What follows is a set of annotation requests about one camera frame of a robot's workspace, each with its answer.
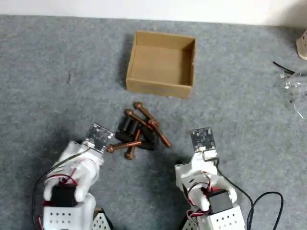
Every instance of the black wire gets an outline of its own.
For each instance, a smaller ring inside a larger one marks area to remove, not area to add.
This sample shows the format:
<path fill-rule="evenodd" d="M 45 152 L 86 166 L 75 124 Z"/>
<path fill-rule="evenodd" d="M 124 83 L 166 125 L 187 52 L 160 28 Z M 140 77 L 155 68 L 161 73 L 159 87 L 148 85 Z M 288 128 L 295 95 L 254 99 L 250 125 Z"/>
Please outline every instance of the black wire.
<path fill-rule="evenodd" d="M 282 69 L 284 69 L 284 70 L 286 70 L 287 73 L 289 73 L 289 74 L 291 74 L 291 75 L 295 73 L 294 71 L 292 71 L 292 70 L 290 70 L 290 69 L 287 69 L 287 68 L 283 67 L 282 65 L 278 64 L 278 63 L 275 62 L 275 61 L 273 62 L 273 64 L 276 65 L 276 66 L 278 66 L 278 67 L 280 67 L 280 68 L 282 68 Z"/>
<path fill-rule="evenodd" d="M 38 186 L 43 182 L 43 180 L 45 180 L 45 178 L 47 177 L 47 175 L 49 173 L 51 173 L 53 170 L 55 170 L 57 167 L 61 166 L 62 164 L 70 161 L 71 159 L 74 159 L 84 153 L 86 153 L 90 148 L 88 148 L 87 150 L 83 151 L 83 152 L 80 152 L 80 153 L 77 153 L 75 155 L 72 155 L 68 158 L 66 158 L 65 160 L 59 162 L 58 164 L 56 164 L 55 166 L 53 166 L 51 169 L 49 169 L 47 172 L 45 172 L 44 175 L 42 175 L 38 180 L 37 182 L 35 183 L 34 185 L 34 188 L 32 190 L 32 206 L 31 206 L 31 212 L 32 212 L 32 225 L 33 225 L 33 228 L 34 229 L 37 229 L 37 225 L 36 225 L 36 220 L 35 220 L 35 197 L 36 197 L 36 191 L 38 189 Z"/>
<path fill-rule="evenodd" d="M 281 198 L 281 204 L 280 204 L 280 209 L 279 209 L 279 213 L 278 213 L 278 216 L 277 216 L 277 219 L 276 219 L 276 222 L 274 224 L 274 227 L 273 227 L 273 230 L 276 230 L 277 226 L 278 226 L 278 223 L 279 223 L 279 220 L 280 220 L 280 217 L 282 215 L 282 212 L 283 212 L 283 195 L 279 192 L 274 192 L 274 191 L 271 191 L 271 192 L 266 192 L 266 193 L 263 193 L 261 194 L 256 200 L 255 202 L 253 202 L 252 198 L 250 198 L 250 196 L 243 190 L 241 189 L 239 186 L 237 186 L 235 183 L 233 183 L 231 180 L 229 180 L 222 172 L 221 170 L 219 169 L 219 163 L 220 163 L 220 159 L 218 157 L 213 157 L 213 158 L 210 158 L 208 160 L 205 160 L 205 161 L 216 161 L 216 169 L 218 171 L 218 173 L 224 177 L 233 187 L 235 187 L 236 189 L 238 189 L 241 193 L 243 193 L 250 201 L 250 211 L 248 212 L 248 217 L 247 217 L 247 220 L 246 220 L 246 225 L 247 225 L 247 230 L 251 230 L 251 225 L 252 225 L 252 221 L 253 221 L 253 216 L 254 216 L 254 208 L 256 206 L 256 204 L 258 203 L 259 200 L 261 200 L 264 196 L 266 195 L 269 195 L 269 194 L 277 194 L 280 196 Z"/>
<path fill-rule="evenodd" d="M 277 216 L 276 222 L 275 222 L 275 224 L 274 224 L 274 228 L 273 228 L 273 230 L 276 230 L 277 225 L 278 225 L 279 220 L 280 220 L 280 217 L 282 216 L 282 212 L 283 212 L 283 195 L 282 195 L 281 193 L 279 193 L 279 192 L 273 192 L 273 191 L 272 191 L 272 192 L 266 192 L 266 193 L 261 194 L 261 195 L 255 200 L 255 202 L 253 203 L 252 209 L 254 209 L 254 207 L 256 206 L 256 204 L 258 203 L 258 201 L 261 200 L 261 198 L 263 198 L 264 196 L 269 195 L 269 194 L 277 194 L 277 195 L 279 195 L 280 198 L 281 198 L 279 213 L 278 213 L 278 216 Z M 252 220 L 253 220 L 253 218 L 251 217 L 251 218 L 250 218 L 250 223 L 248 223 L 248 230 L 251 229 Z"/>

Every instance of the white plastic part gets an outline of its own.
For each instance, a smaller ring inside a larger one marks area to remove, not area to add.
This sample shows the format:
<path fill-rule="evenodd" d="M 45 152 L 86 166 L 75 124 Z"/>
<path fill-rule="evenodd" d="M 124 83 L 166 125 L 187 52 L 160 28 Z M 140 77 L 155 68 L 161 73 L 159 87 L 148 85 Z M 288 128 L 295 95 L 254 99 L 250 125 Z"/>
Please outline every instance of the white plastic part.
<path fill-rule="evenodd" d="M 98 179 L 100 165 L 102 165 L 104 162 L 102 154 L 87 147 L 86 145 L 80 145 L 74 141 L 71 141 L 61 154 L 60 159 L 55 163 L 57 164 L 72 155 L 84 151 L 86 151 L 84 154 L 66 162 L 47 176 L 50 177 L 56 174 L 72 175 L 71 177 L 78 184 L 75 191 L 75 198 L 77 202 L 82 202 L 85 199 L 85 195 L 87 194 L 90 186 L 93 185 Z M 52 188 L 58 183 L 59 178 L 51 178 L 45 181 L 44 199 L 46 201 L 50 201 Z"/>
<path fill-rule="evenodd" d="M 93 220 L 92 230 L 111 230 L 106 216 L 103 213 L 98 213 Z"/>
<path fill-rule="evenodd" d="M 44 230 L 91 230 L 95 198 L 87 193 L 75 207 L 44 207 Z"/>
<path fill-rule="evenodd" d="M 182 227 L 182 230 L 197 230 L 197 226 L 192 221 L 187 219 L 186 223 Z"/>
<path fill-rule="evenodd" d="M 240 206 L 213 215 L 198 217 L 199 230 L 244 230 L 244 219 Z"/>
<path fill-rule="evenodd" d="M 297 53 L 298 55 L 307 60 L 307 30 L 303 35 L 296 41 Z"/>
<path fill-rule="evenodd" d="M 226 189 L 229 193 L 230 200 L 233 203 L 237 200 L 235 189 L 222 176 L 217 175 L 217 169 L 212 161 L 204 161 L 204 159 L 209 159 L 215 156 L 215 150 L 207 151 L 207 154 L 205 155 L 202 152 L 196 152 L 194 153 L 190 163 L 175 165 L 176 185 L 183 192 L 185 189 L 189 190 L 195 183 L 207 183 L 209 181 L 207 177 L 209 177 L 211 186 L 219 189 Z M 207 197 L 199 189 L 200 187 L 206 188 L 207 185 L 199 184 L 194 186 L 189 192 L 189 198 L 202 211 L 208 211 L 210 203 Z"/>

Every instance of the bolt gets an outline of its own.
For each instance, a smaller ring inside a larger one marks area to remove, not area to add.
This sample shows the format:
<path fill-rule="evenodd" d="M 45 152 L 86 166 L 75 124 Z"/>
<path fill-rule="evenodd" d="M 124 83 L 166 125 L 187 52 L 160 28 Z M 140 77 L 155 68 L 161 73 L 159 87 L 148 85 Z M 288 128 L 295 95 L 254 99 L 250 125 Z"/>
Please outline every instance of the bolt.
<path fill-rule="evenodd" d="M 138 129 L 138 130 L 136 131 L 136 133 L 135 133 L 134 140 L 135 140 L 135 141 L 139 140 L 140 135 L 141 135 L 141 131 Z M 126 158 L 127 160 L 133 160 L 133 159 L 135 158 L 135 156 L 134 156 L 135 147 L 136 147 L 136 146 L 132 146 L 132 147 L 130 147 L 130 148 L 128 149 L 127 152 L 125 152 L 125 158 Z"/>
<path fill-rule="evenodd" d="M 155 120 L 150 119 L 148 123 L 155 129 L 156 133 L 159 135 L 160 139 L 162 140 L 163 144 L 167 147 L 171 147 L 171 143 L 166 138 L 166 136 L 163 134 L 162 130 L 157 126 Z"/>
<path fill-rule="evenodd" d="M 108 152 L 114 152 L 115 150 L 120 150 L 127 147 L 132 147 L 136 145 L 140 145 L 142 142 L 140 140 L 128 142 L 128 143 L 122 143 L 122 144 L 116 144 L 116 145 L 109 145 L 107 147 Z"/>
<path fill-rule="evenodd" d="M 156 119 L 154 119 L 154 117 L 149 113 L 147 109 L 143 107 L 142 102 L 135 102 L 133 105 L 136 109 L 140 110 L 148 119 L 155 120 L 155 123 L 157 124 L 157 126 L 160 126 L 159 122 Z"/>
<path fill-rule="evenodd" d="M 139 116 L 137 116 L 132 109 L 126 109 L 125 110 L 125 114 L 132 117 L 133 119 L 137 120 L 138 122 L 140 122 L 142 125 L 146 126 L 147 128 L 149 128 L 150 130 L 153 130 L 153 128 L 151 126 L 149 126 L 142 118 L 140 118 Z"/>

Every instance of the pile of bolts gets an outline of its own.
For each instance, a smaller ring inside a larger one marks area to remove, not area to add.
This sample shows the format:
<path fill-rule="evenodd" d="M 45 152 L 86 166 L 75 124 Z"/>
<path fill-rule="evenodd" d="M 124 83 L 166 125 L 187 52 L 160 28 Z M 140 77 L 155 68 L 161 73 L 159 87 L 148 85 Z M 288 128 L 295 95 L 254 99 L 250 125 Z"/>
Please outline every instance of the pile of bolts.
<path fill-rule="evenodd" d="M 122 141 L 122 143 L 109 145 L 107 151 L 113 153 L 116 150 L 128 148 L 128 151 L 125 152 L 125 158 L 127 160 L 133 160 L 135 158 L 134 151 L 136 147 L 150 151 L 155 150 L 155 133 L 165 146 L 171 147 L 169 140 L 159 127 L 160 123 L 143 107 L 143 104 L 141 102 L 135 102 L 133 106 L 143 113 L 146 119 L 142 119 L 136 115 L 133 110 L 126 109 L 124 112 L 125 117 L 118 126 L 119 131 L 115 133 L 115 138 Z"/>

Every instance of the white wall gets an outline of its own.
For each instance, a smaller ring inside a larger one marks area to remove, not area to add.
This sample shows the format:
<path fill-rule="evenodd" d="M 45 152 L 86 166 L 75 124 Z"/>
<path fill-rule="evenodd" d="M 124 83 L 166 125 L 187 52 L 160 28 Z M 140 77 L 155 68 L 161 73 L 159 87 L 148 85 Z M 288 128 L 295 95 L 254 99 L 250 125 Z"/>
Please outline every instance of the white wall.
<path fill-rule="evenodd" d="M 289 25 L 307 28 L 307 0 L 0 0 L 0 14 Z"/>

